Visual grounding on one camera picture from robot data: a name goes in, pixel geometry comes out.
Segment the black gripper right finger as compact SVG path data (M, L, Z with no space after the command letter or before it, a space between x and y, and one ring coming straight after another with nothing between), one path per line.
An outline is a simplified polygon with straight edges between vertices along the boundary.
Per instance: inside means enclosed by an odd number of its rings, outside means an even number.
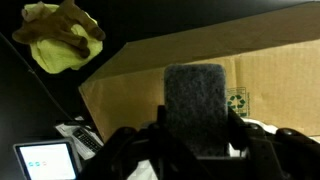
M261 126L244 122L231 107L228 108L227 125L229 142L236 150L244 150L249 145L250 138L264 135Z

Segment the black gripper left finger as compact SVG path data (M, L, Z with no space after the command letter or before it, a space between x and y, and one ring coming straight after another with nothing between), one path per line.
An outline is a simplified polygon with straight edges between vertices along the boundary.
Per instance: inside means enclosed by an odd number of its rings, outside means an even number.
M148 126L148 134L152 143L160 144L170 139L166 128L166 109L164 105L157 106L156 120Z

